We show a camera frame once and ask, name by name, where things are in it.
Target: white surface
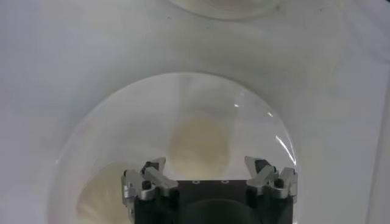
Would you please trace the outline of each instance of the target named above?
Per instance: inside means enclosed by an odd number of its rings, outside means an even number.
[[[390,91],[386,96],[385,112],[382,121],[382,133],[378,143],[378,152],[371,189],[370,208],[367,224],[388,223],[390,208]]]
[[[198,15],[216,19],[244,19],[274,9],[279,0],[170,0]]]
[[[364,223],[388,39],[339,3],[283,1],[222,22],[158,0],[1,1],[0,222],[48,222],[63,144],[104,98],[152,75],[204,71],[248,86],[283,119],[308,177],[299,223]]]
[[[49,223],[76,223],[75,205],[84,185],[109,164],[127,163],[130,169],[140,170],[146,161],[165,156],[167,177],[191,180],[172,165],[172,153],[167,150],[176,128],[200,117],[209,117],[229,135],[230,159],[224,172],[213,179],[249,179],[245,155],[266,158],[278,170],[294,167],[299,172],[283,122],[254,93],[213,75],[158,75],[114,93],[77,126],[58,164]]]

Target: black screw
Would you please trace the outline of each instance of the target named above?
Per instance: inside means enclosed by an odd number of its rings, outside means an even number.
[[[142,182],[142,190],[149,190],[152,188],[152,182],[145,180]]]

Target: beige object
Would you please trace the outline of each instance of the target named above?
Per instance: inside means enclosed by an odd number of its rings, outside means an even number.
[[[130,224],[121,193],[121,174],[126,168],[111,164],[84,186],[77,202],[79,224]]]
[[[216,19],[243,19],[272,10],[279,0],[170,0],[190,12]]]
[[[188,178],[217,178],[229,161],[227,133],[215,120],[194,116],[175,129],[168,159],[176,172]]]

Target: metal bracket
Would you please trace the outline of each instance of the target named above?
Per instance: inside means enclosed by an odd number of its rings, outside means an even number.
[[[248,187],[255,189],[257,195],[263,195],[264,189],[272,182],[275,178],[277,178],[278,173],[275,167],[273,166],[265,166],[253,179],[249,179],[246,181]]]
[[[274,198],[292,196],[296,202],[298,193],[298,174],[293,168],[284,168],[279,177],[270,185],[271,195]]]
[[[122,182],[122,203],[127,208],[129,219],[134,221],[134,199],[148,201],[154,198],[155,186],[145,180],[135,170],[125,170],[121,176]]]
[[[168,197],[170,192],[179,186],[177,181],[167,178],[154,167],[148,167],[145,169],[144,178],[153,182],[157,187],[159,187],[161,194],[165,197]]]

